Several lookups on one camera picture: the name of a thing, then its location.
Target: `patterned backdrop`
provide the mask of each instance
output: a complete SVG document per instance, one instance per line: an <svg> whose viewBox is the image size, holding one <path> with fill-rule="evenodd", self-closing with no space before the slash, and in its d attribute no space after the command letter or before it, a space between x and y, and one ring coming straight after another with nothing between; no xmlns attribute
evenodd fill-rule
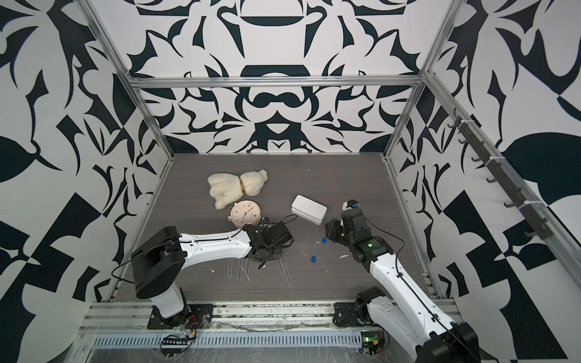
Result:
<svg viewBox="0 0 581 363"><path fill-rule="evenodd" d="M0 6L2 362L73 341L166 155L71 0Z"/></svg>
<svg viewBox="0 0 581 363"><path fill-rule="evenodd" d="M411 87L145 91L175 152L383 152Z"/></svg>
<svg viewBox="0 0 581 363"><path fill-rule="evenodd" d="M581 239L581 2L469 0L438 78Z"/></svg>
<svg viewBox="0 0 581 363"><path fill-rule="evenodd" d="M450 0L93 3L135 76L356 76L417 74Z"/></svg>
<svg viewBox="0 0 581 363"><path fill-rule="evenodd" d="M579 239L578 1L468 0L436 75ZM429 91L392 160L446 294L500 362L578 361L581 291Z"/></svg>

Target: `stuffed teddy bear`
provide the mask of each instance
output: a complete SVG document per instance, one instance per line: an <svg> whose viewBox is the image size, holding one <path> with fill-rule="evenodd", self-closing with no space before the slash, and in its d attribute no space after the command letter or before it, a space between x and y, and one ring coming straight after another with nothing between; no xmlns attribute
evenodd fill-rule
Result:
<svg viewBox="0 0 581 363"><path fill-rule="evenodd" d="M245 172L240 177L226 173L212 174L208 178L210 196L216 199L216 209L222 209L244 194L258 195L267 179L264 170Z"/></svg>

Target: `wood grain surface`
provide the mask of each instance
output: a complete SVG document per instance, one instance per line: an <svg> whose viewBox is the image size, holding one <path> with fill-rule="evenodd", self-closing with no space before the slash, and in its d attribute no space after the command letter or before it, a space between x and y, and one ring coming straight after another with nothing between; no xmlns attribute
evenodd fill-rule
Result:
<svg viewBox="0 0 581 363"><path fill-rule="evenodd" d="M258 274L258 262L248 259L232 260L231 277L228 277L228 259L182 270L176 283L188 300L354 299L365 289L381 287L353 260L346 247L321 242L325 236L324 223L340 218L341 205L349 199L359 201L365 216L378 227L409 242L386 168L378 154L178 154L139 245L168 225L175 225L178 232L194 234L234 230L227 220L233 204L216 210L207 178L217 172L240 175L261 169L268 172L268 181L259 195L244 199L258 203L263 217L279 221L291 214L291 204L301 194L328 207L323 223L315 225L299 217L287 225L295 239L290 248L283 250L288 273L281 272L277 261L269 261ZM401 246L397 239L373 227L371 230L396 251ZM316 256L316 262L311 262L312 256ZM410 243L401 251L399 259L426 290ZM130 268L125 278L132 279ZM115 301L133 300L137 300L133 285L121 283Z"/></svg>

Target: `white plastic container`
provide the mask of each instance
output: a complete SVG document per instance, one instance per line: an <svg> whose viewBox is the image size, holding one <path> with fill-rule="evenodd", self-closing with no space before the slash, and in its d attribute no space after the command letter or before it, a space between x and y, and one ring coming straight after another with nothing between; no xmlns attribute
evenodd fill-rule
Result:
<svg viewBox="0 0 581 363"><path fill-rule="evenodd" d="M327 213L327 207L302 195L297 195L292 202L292 212L317 225L321 225Z"/></svg>

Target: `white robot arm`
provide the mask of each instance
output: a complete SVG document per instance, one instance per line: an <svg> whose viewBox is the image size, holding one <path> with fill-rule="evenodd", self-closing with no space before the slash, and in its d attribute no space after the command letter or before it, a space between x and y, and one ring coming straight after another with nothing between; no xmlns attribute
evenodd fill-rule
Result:
<svg viewBox="0 0 581 363"><path fill-rule="evenodd" d="M358 321L381 326L417 363L479 363L478 337L472 328L457 325L410 278L385 240L371 235L356 201L344 203L343 209L341 221L325 224L327 238L349 247L396 302L377 288L366 290L356 300Z"/></svg>
<svg viewBox="0 0 581 363"><path fill-rule="evenodd" d="M221 258L250 257L264 264L281 258L281 250L293 241L283 222L208 235L178 233L176 227L165 227L131 255L135 294L139 299L151 299L155 315L159 314L164 324L182 324L191 312L174 283L181 269Z"/></svg>

